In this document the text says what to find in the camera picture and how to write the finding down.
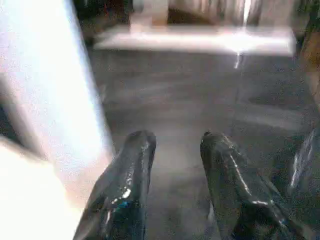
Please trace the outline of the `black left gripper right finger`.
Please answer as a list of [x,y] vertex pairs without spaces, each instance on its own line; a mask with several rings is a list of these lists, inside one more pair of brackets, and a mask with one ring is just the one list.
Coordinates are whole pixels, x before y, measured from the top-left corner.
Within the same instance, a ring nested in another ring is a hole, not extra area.
[[207,131],[200,155],[221,239],[303,239],[287,201],[235,142]]

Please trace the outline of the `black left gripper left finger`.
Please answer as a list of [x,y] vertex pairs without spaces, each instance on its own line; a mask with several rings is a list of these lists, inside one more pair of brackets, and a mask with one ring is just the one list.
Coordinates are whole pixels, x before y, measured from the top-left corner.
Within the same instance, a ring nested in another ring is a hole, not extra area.
[[143,240],[151,170],[157,139],[151,131],[127,136],[96,181],[75,240]]

